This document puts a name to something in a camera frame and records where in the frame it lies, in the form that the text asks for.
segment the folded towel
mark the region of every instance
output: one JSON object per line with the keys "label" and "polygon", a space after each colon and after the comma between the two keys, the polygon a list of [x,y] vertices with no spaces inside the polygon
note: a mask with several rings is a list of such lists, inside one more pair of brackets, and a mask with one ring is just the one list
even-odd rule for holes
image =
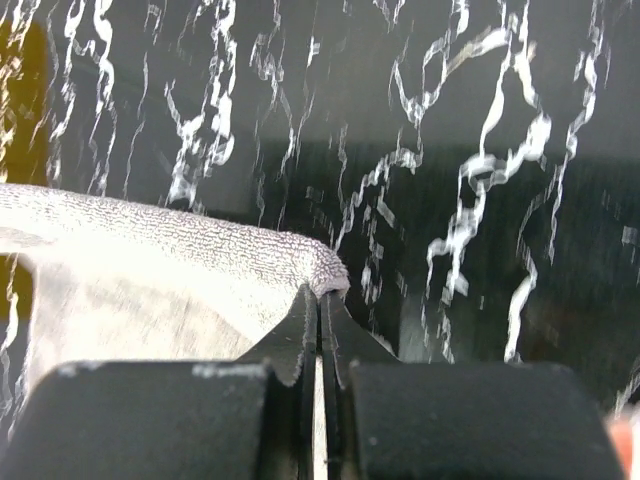
{"label": "folded towel", "polygon": [[68,361],[233,359],[301,284],[345,294],[318,241],[155,206],[0,185],[0,253],[34,276],[24,393]]}

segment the cloth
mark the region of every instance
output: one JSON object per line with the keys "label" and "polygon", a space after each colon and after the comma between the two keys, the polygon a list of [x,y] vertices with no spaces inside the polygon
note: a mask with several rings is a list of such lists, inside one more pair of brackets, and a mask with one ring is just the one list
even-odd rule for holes
{"label": "cloth", "polygon": [[298,287],[345,294],[318,241],[155,206],[0,185],[0,253],[34,277],[23,387],[69,361],[234,359]]}

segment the yellow object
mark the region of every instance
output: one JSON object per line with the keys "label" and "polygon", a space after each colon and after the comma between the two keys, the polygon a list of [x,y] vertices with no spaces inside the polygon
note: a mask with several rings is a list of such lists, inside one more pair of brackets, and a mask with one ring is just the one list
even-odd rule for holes
{"label": "yellow object", "polygon": [[[13,131],[11,140],[0,138],[0,145],[5,146],[0,172],[9,183],[46,185],[47,37],[39,25],[30,26],[22,45],[12,42],[11,21],[0,25],[0,88],[0,122],[4,127],[0,133]],[[7,321],[6,292],[14,262],[8,257],[0,257],[0,262],[0,320]],[[12,288],[19,296],[18,317],[27,320],[33,303],[33,279],[20,266],[13,275]]]}

